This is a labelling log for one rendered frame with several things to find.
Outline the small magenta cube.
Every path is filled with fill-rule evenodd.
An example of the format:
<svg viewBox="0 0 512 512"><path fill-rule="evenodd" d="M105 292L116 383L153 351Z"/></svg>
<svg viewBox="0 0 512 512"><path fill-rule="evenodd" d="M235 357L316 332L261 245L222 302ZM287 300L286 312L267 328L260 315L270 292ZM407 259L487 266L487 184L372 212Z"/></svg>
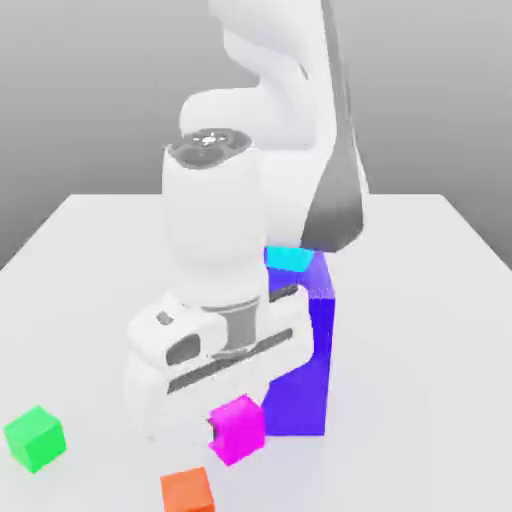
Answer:
<svg viewBox="0 0 512 512"><path fill-rule="evenodd" d="M242 395L216 409L208 418L213 429L211 450L231 466L265 444L265 420L261 406Z"/></svg>

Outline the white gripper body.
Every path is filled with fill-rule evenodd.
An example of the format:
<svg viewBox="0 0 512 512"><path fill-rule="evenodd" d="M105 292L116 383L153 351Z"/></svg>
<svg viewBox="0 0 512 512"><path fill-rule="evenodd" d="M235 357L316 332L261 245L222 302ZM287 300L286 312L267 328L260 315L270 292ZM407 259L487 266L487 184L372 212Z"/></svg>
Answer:
<svg viewBox="0 0 512 512"><path fill-rule="evenodd" d="M152 439L197 425L241 395L261 403L273 380L314 351L308 292L299 285L227 310L185 306L166 294L128 333L127 412Z"/></svg>

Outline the small green cube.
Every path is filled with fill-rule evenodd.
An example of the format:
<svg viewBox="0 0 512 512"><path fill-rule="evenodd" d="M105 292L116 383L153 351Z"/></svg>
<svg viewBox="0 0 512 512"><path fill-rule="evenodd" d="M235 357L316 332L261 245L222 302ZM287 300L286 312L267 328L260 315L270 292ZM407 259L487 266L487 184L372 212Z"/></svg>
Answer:
<svg viewBox="0 0 512 512"><path fill-rule="evenodd" d="M37 473L67 449L61 421L40 405L3 427L11 456L30 473Z"/></svg>

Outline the small cyan cube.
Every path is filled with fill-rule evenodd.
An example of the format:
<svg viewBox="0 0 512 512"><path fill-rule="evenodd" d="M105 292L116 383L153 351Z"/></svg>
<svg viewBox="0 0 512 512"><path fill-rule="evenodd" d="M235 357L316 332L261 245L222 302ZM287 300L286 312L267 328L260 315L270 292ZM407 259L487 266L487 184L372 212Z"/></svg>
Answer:
<svg viewBox="0 0 512 512"><path fill-rule="evenodd" d="M269 268L295 273L305 272L314 257L313 250L302 248L268 246L265 251Z"/></svg>

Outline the small orange cube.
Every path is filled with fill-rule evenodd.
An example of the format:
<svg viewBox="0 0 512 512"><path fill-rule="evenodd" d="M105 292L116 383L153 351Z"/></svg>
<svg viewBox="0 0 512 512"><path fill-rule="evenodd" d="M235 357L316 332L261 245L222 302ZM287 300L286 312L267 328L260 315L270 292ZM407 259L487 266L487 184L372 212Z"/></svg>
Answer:
<svg viewBox="0 0 512 512"><path fill-rule="evenodd" d="M160 483L164 512L215 512L204 467L161 476Z"/></svg>

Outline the large blue box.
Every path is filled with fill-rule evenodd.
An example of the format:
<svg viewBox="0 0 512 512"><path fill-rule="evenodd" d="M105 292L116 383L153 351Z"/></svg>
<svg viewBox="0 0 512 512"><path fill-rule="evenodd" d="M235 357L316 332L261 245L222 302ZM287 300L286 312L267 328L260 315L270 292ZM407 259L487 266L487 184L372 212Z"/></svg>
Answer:
<svg viewBox="0 0 512 512"><path fill-rule="evenodd" d="M299 284L309 295L314 352L305 365L271 382L263 402L269 436L322 436L325 433L335 292L323 253L314 251L302 273L268 269L270 290Z"/></svg>

